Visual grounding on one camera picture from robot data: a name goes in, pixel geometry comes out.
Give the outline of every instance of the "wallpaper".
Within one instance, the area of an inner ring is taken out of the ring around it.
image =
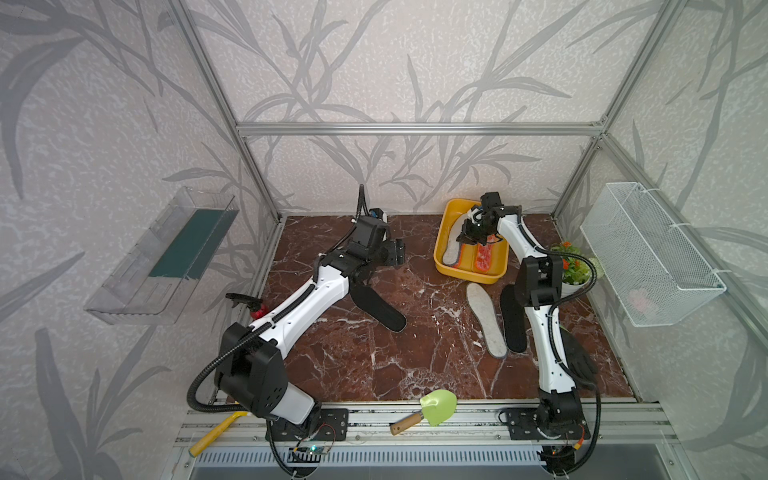
[[[766,305],[768,2],[688,2],[611,134]],[[575,235],[605,181],[598,156],[558,221]],[[610,284],[593,304],[638,392],[664,406],[700,478],[764,478],[768,356],[722,300],[675,326],[631,325]]]
[[[0,477],[156,478],[274,223],[164,4],[2,0],[0,35]],[[183,185],[240,213],[180,319],[86,313]]]
[[[441,214],[452,198],[503,193],[529,213],[551,212],[587,137],[262,137],[250,149],[284,211],[354,211],[357,185],[370,206]],[[296,159],[305,159],[296,168]]]
[[[661,1],[188,4],[238,121],[596,121]]]
[[[638,2],[190,0],[239,122],[599,121],[657,14]],[[550,211],[584,138],[252,137],[286,212],[506,190]]]

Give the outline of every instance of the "yellow handle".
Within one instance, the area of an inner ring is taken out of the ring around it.
[[[219,435],[224,433],[224,430],[228,429],[230,425],[232,425],[232,422],[237,419],[237,417],[244,415],[248,415],[248,412],[235,412],[228,416],[226,420],[219,424],[218,427],[208,432],[208,434],[205,435],[202,439],[198,440],[196,444],[192,445],[190,448],[190,455],[197,457],[203,450],[207,449],[215,439],[218,439]]]
[[[424,419],[424,414],[421,412],[416,412],[412,415],[408,415],[404,419],[400,420],[397,423],[393,423],[389,426],[389,431],[393,435],[397,435],[399,433],[403,433],[405,430],[410,429],[417,423],[421,422]]]

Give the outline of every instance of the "wire mesh basket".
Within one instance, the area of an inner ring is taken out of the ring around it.
[[[641,184],[605,184],[581,231],[635,326],[673,325],[725,291]]]

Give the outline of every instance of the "marble floor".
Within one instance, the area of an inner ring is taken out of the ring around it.
[[[292,383],[324,402],[414,399],[441,388],[460,399],[538,398],[530,328],[525,353],[491,357],[468,307],[465,282],[435,269],[432,249],[440,219],[389,219],[393,236],[405,240],[406,264],[380,269],[371,285],[406,316],[406,328],[400,333],[387,330],[347,296],[293,347],[286,359]],[[526,224],[543,245],[559,241],[548,215],[528,215]],[[349,217],[289,217],[263,293],[267,306],[275,307],[296,291],[310,277],[317,254],[331,247],[349,225]],[[505,276],[485,286],[497,311],[498,296],[514,282],[517,269],[518,261],[510,255]],[[603,397],[633,396],[589,301],[564,304],[561,322],[597,363]]]

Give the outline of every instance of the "clear plastic shelf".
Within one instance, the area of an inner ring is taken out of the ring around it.
[[[175,323],[239,211],[232,194],[182,187],[85,310],[113,325]]]

